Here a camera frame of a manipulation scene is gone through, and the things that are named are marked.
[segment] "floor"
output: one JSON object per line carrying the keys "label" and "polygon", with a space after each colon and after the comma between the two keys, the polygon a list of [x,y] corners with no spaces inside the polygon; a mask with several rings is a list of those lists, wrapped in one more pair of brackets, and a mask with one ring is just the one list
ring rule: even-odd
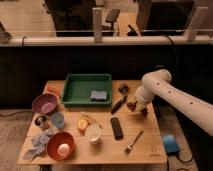
{"label": "floor", "polygon": [[[53,20],[43,6],[43,0],[0,1],[0,21],[13,37],[56,36]],[[119,8],[122,12],[137,11],[133,0],[105,0],[102,7],[103,23],[107,11]]]}
{"label": "floor", "polygon": [[[187,141],[183,135],[179,122],[171,107],[158,107],[158,124],[162,136],[173,134],[180,145],[181,157],[185,160],[191,157]],[[33,113],[29,109],[2,109],[0,115],[8,115],[14,112],[21,112],[10,117],[0,117],[0,170],[1,171],[38,171],[37,165],[17,165],[20,150],[26,137],[28,128],[32,121]],[[176,157],[168,158],[170,170],[185,168],[189,171],[198,171],[193,160],[183,165]],[[159,171],[162,168],[157,165],[54,165],[53,171]]]}

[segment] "glass panel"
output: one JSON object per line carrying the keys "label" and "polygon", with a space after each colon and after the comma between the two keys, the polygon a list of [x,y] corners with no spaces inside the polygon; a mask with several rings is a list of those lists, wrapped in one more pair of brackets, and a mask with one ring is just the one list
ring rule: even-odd
{"label": "glass panel", "polygon": [[198,34],[212,36],[210,0],[1,0],[0,22],[12,37],[93,36],[101,7],[103,36],[182,35],[197,6],[209,7]]}

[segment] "fork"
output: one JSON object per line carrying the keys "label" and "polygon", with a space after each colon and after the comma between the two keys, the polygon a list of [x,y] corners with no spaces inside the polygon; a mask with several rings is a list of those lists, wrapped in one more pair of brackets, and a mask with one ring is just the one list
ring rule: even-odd
{"label": "fork", "polygon": [[143,134],[143,130],[141,130],[141,131],[137,134],[137,136],[135,137],[135,139],[134,139],[134,141],[132,142],[132,144],[131,144],[131,145],[128,145],[128,146],[126,147],[126,149],[124,150],[124,152],[125,152],[126,154],[129,154],[129,153],[132,151],[133,146],[135,145],[135,143],[138,141],[138,139],[141,137],[142,134]]}

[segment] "green tray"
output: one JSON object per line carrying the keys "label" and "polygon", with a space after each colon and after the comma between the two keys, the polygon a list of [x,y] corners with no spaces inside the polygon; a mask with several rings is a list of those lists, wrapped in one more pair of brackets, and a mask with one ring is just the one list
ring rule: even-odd
{"label": "green tray", "polygon": [[[92,90],[106,91],[106,101],[92,101]],[[110,74],[69,74],[61,103],[69,106],[108,106],[112,102],[112,79]]]}

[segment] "cloth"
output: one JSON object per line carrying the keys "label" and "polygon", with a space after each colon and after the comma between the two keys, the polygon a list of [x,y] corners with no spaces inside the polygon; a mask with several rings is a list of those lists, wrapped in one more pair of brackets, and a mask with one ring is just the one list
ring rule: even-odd
{"label": "cloth", "polygon": [[46,129],[42,134],[34,136],[32,138],[33,148],[27,150],[24,153],[24,160],[33,160],[35,157],[42,154],[45,150],[45,146],[48,143],[49,139],[53,135],[53,131],[50,129]]}

